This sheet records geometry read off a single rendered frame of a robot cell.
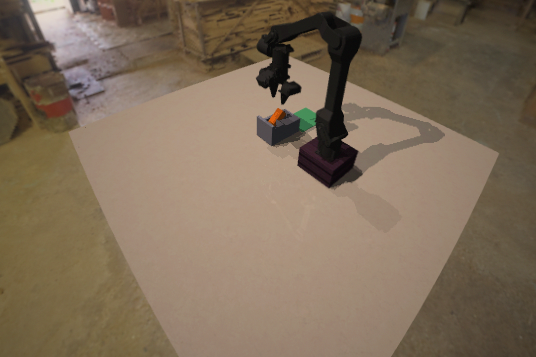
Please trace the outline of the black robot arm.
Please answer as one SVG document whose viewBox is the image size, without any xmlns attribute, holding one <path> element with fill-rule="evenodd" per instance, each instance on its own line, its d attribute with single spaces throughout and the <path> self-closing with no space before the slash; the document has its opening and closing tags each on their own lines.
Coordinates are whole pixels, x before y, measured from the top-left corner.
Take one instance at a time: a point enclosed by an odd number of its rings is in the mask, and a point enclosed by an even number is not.
<svg viewBox="0 0 536 357">
<path fill-rule="evenodd" d="M 327 43 L 328 52 L 332 59 L 324 108 L 316 112 L 316 129 L 318 150 L 316 154 L 332 162 L 338 157 L 343 138 L 348 135 L 344 125 L 344 114 L 341 109 L 346 88 L 349 66 L 362 43 L 362 34 L 350 23 L 326 11 L 316 13 L 294 23 L 273 25 L 269 34 L 262 34 L 256 47 L 257 51 L 272 57 L 272 62 L 278 65 L 289 63 L 290 53 L 295 52 L 291 41 L 300 34 L 318 29 Z M 281 43 L 281 44 L 279 44 Z M 259 86 L 268 88 L 280 82 L 276 69 L 267 71 L 256 77 Z"/>
</svg>

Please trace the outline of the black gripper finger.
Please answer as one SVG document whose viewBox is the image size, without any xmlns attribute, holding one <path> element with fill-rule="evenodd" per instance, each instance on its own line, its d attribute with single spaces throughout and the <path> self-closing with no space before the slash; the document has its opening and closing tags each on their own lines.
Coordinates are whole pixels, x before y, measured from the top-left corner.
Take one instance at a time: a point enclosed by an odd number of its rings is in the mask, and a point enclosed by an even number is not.
<svg viewBox="0 0 536 357">
<path fill-rule="evenodd" d="M 282 93 L 281 89 L 278 91 L 281 93 L 281 104 L 283 105 L 289 96 L 286 96 L 284 93 Z"/>
<path fill-rule="evenodd" d="M 275 97 L 277 89 L 278 89 L 278 85 L 279 83 L 275 83 L 274 85 L 269 86 L 272 97 Z"/>
</svg>

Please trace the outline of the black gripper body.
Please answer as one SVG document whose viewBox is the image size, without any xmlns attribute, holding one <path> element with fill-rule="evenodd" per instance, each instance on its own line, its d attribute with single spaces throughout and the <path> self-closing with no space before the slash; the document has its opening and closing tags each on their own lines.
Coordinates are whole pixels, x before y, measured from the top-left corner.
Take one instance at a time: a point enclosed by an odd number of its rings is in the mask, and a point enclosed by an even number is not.
<svg viewBox="0 0 536 357">
<path fill-rule="evenodd" d="M 300 84 L 287 81 L 290 79 L 290 76 L 288 75 L 288 69 L 291 68 L 291 65 L 289 63 L 285 65 L 278 65 L 272 62 L 269 64 L 269 66 L 272 71 L 273 69 L 276 69 L 276 71 L 278 72 L 279 80 L 280 80 L 280 82 L 278 83 L 282 84 L 281 86 L 282 93 L 284 93 L 286 96 L 291 96 L 291 95 L 301 92 L 302 86 Z M 259 75 L 265 71 L 267 71 L 267 67 L 262 68 L 259 71 Z"/>
</svg>

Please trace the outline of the orange l-shaped part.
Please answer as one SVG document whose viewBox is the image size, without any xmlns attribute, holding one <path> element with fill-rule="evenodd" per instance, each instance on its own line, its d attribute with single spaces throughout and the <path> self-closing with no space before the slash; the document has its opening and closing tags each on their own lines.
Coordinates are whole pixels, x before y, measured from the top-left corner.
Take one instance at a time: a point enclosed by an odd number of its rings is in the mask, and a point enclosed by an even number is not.
<svg viewBox="0 0 536 357">
<path fill-rule="evenodd" d="M 277 108 L 277 110 L 274 112 L 272 117 L 269 119 L 269 123 L 276 126 L 276 119 L 279 121 L 285 117 L 286 113 L 282 111 L 281 109 Z"/>
</svg>

